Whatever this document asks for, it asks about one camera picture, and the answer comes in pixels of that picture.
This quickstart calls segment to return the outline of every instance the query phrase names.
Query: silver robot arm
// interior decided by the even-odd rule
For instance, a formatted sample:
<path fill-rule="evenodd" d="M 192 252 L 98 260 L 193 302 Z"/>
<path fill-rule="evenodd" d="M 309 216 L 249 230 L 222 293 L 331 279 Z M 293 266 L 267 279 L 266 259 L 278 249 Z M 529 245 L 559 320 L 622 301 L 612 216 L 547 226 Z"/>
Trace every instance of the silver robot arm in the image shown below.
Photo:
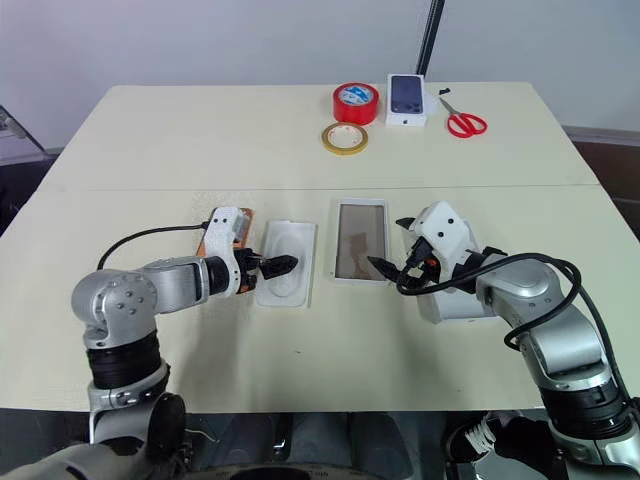
<path fill-rule="evenodd" d="M 219 290 L 217 284 L 226 283 L 213 273 L 216 262 L 215 257 L 183 257 L 133 271 L 99 270 L 76 286 L 71 305 L 86 325 L 83 339 L 93 373 L 88 387 L 91 443 L 124 433 L 146 441 L 144 425 L 132 429 L 126 419 L 118 426 L 107 416 L 98 427 L 97 420 L 103 412 L 141 404 L 144 408 L 131 412 L 151 414 L 153 402 L 148 400 L 164 392 L 170 370 L 160 357 L 155 315 L 206 302 L 211 287 Z"/>
<path fill-rule="evenodd" d="M 396 223 L 407 230 L 412 245 L 405 267 L 398 270 L 380 258 L 370 258 L 372 264 L 405 295 L 434 293 L 447 285 L 475 294 L 487 315 L 504 318 L 513 334 L 520 332 L 512 347 L 524 356 L 540 390 L 567 468 L 617 466 L 640 475 L 640 430 L 634 407 L 617 383 L 593 325 L 566 304 L 554 270 L 536 259 L 507 264 L 507 255 L 490 247 L 476 251 L 468 224 L 446 202 Z M 499 268 L 474 275 L 474 270 L 498 262 L 502 262 Z M 564 268 L 562 261 L 557 264 Z M 420 275 L 412 276 L 412 271 Z M 563 310 L 538 325 L 543 315 L 563 302 Z"/>
<path fill-rule="evenodd" d="M 264 259 L 238 247 L 249 222 L 239 208 L 218 208 L 204 236 L 206 258 L 159 260 L 131 271 L 99 269 L 78 283 L 71 306 L 86 326 L 83 339 L 93 375 L 90 444 L 21 467 L 8 479 L 168 479 L 183 473 L 177 452 L 185 406 L 165 391 L 170 366 L 160 356 L 155 316 L 213 295 L 227 298 L 253 290 L 257 269 L 270 279 L 296 267 L 298 260 L 289 255 Z"/>

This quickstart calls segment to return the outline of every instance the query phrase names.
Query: gray floor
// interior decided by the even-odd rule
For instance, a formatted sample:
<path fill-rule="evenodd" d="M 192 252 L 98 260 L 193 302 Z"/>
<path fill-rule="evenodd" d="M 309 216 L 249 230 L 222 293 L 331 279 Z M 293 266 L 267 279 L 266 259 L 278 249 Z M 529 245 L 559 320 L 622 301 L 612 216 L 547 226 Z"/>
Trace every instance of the gray floor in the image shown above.
<path fill-rule="evenodd" d="M 527 417 L 544 418 L 543 411 L 526 411 Z M 467 418 L 469 412 L 393 412 L 390 413 L 404 439 L 414 470 L 414 480 L 443 479 L 444 458 L 441 453 L 441 437 L 447 425 Z M 199 461 L 211 458 L 219 440 L 229 426 L 233 415 L 189 415 L 187 428 Z M 33 463 L 74 442 L 87 440 L 88 414 L 74 412 L 46 412 L 0 409 L 0 475 L 18 466 Z M 290 461 L 313 462 L 314 452 L 305 449 L 305 436 L 314 437 L 313 430 L 295 429 Z M 321 463 L 345 464 L 345 452 L 330 448 L 316 452 Z M 518 478 L 537 480 L 543 478 L 527 467 L 495 454 L 489 455 L 477 465 L 481 478 Z"/>

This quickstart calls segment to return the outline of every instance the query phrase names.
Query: black cable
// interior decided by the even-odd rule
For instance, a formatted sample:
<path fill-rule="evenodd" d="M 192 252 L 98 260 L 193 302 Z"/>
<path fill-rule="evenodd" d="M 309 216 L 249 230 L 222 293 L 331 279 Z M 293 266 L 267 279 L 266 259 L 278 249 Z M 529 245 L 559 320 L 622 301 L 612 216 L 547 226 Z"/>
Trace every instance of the black cable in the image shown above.
<path fill-rule="evenodd" d="M 414 289 L 408 289 L 403 286 L 406 281 L 406 277 L 411 269 L 410 266 L 406 266 L 398 275 L 398 280 L 396 282 L 396 288 L 403 295 L 425 295 L 428 293 L 435 293 L 442 290 L 446 290 L 447 288 L 457 287 L 461 284 L 469 282 L 470 280 L 479 277 L 480 275 L 484 275 L 486 273 L 492 272 L 498 268 L 504 267 L 505 265 L 509 265 L 514 262 L 519 262 L 521 260 L 538 260 L 543 263 L 548 263 L 556 267 L 567 279 L 571 282 L 571 290 L 567 294 L 567 296 L 556 305 L 552 310 L 547 312 L 546 314 L 527 322 L 524 325 L 514 328 L 504 337 L 504 343 L 507 347 L 519 351 L 520 348 L 518 344 L 513 341 L 513 339 L 519 337 L 523 333 L 528 332 L 532 328 L 538 327 L 544 323 L 547 323 L 549 320 L 553 319 L 561 312 L 563 312 L 569 305 L 573 303 L 575 298 L 580 293 L 582 276 L 580 274 L 580 270 L 570 262 L 565 260 L 560 260 L 557 258 L 550 257 L 548 255 L 544 255 L 542 253 L 519 253 L 517 255 L 511 255 L 509 257 L 498 260 L 497 262 L 491 263 L 489 265 L 485 265 L 484 267 L 479 267 L 473 270 L 469 270 L 468 272 L 457 276 L 451 280 L 446 282 L 438 283 L 436 285 L 431 285 L 427 287 L 420 287 Z"/>
<path fill-rule="evenodd" d="M 561 260 L 553 257 L 549 257 L 548 255 L 543 255 L 540 253 L 522 253 L 518 255 L 512 255 L 510 257 L 506 257 L 497 262 L 491 263 L 485 267 L 476 268 L 474 270 L 470 270 L 463 275 L 460 275 L 454 279 L 451 279 L 447 282 L 438 283 L 436 285 L 431 285 L 428 287 L 420 287 L 415 289 L 407 289 L 403 287 L 403 283 L 406 281 L 406 277 L 411 270 L 411 266 L 407 265 L 398 275 L 398 280 L 396 283 L 396 288 L 403 295 L 424 295 L 429 293 L 435 293 L 442 290 L 446 290 L 447 288 L 456 287 L 460 284 L 464 284 L 470 280 L 479 277 L 480 275 L 484 275 L 489 273 L 497 268 L 503 267 L 510 263 L 514 263 L 521 260 L 529 260 L 534 259 L 541 261 L 543 263 L 548 263 L 553 265 L 558 269 L 568 280 L 571 282 L 571 290 L 569 294 L 560 302 L 553 310 L 549 311 L 545 315 L 532 320 L 531 322 L 526 323 L 525 325 L 521 325 L 520 327 L 516 327 L 511 330 L 505 337 L 504 343 L 509 348 L 514 350 L 519 350 L 518 344 L 512 342 L 514 338 L 522 335 L 523 333 L 535 328 L 537 326 L 542 325 L 543 323 L 548 322 L 553 319 L 559 313 L 561 313 L 564 309 L 566 309 L 573 301 L 575 300 L 577 295 L 583 299 L 586 304 L 591 316 L 593 317 L 594 323 L 596 325 L 596 329 L 602 341 L 602 346 L 604 348 L 605 356 L 607 361 L 609 362 L 609 367 L 611 368 L 611 374 L 620 389 L 623 399 L 631 408 L 632 414 L 634 415 L 636 422 L 640 424 L 640 412 L 638 412 L 637 408 L 632 402 L 631 396 L 629 395 L 629 391 L 627 390 L 627 386 L 622 379 L 622 374 L 620 373 L 620 369 L 618 367 L 618 362 L 616 360 L 615 354 L 613 352 L 613 345 L 611 344 L 611 338 L 609 337 L 609 332 L 607 331 L 607 327 L 604 324 L 604 320 L 600 315 L 595 303 L 587 293 L 587 291 L 582 287 L 582 275 L 580 274 L 580 270 L 573 265 L 571 262 L 566 260 Z"/>
<path fill-rule="evenodd" d="M 160 227 L 160 228 L 150 228 L 149 230 L 143 230 L 138 233 L 134 233 L 133 235 L 129 235 L 128 237 L 124 237 L 123 239 L 118 240 L 116 243 L 111 245 L 109 249 L 104 252 L 104 255 L 100 258 L 98 262 L 98 267 L 96 270 L 102 270 L 104 268 L 104 263 L 107 261 L 107 258 L 115 252 L 118 248 L 124 245 L 131 240 L 135 240 L 136 238 L 142 237 L 144 235 L 149 235 L 151 233 L 160 233 L 160 232 L 175 232 L 179 230 L 206 230 L 209 227 L 209 222 L 202 222 L 197 225 L 178 225 L 174 227 Z"/>

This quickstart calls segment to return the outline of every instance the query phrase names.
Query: red tape roll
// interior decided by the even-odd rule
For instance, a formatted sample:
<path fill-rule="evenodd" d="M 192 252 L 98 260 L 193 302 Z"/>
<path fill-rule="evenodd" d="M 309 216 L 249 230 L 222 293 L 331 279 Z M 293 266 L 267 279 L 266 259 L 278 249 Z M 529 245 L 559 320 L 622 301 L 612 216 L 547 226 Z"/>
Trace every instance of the red tape roll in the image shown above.
<path fill-rule="evenodd" d="M 333 116 L 339 122 L 367 125 L 376 118 L 379 98 L 371 85 L 345 83 L 333 91 Z"/>

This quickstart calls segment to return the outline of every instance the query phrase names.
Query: table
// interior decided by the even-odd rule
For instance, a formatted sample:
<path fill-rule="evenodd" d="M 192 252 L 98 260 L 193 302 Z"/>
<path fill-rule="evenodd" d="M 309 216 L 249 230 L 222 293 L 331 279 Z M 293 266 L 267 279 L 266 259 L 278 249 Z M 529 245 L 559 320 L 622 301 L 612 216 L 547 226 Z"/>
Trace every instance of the table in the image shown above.
<path fill-rule="evenodd" d="M 462 142 L 442 125 L 384 125 L 360 154 L 328 152 L 335 86 L 114 87 L 44 187 L 58 190 L 273 190 L 583 185 L 597 180 L 528 83 L 429 84 L 489 131 Z"/>

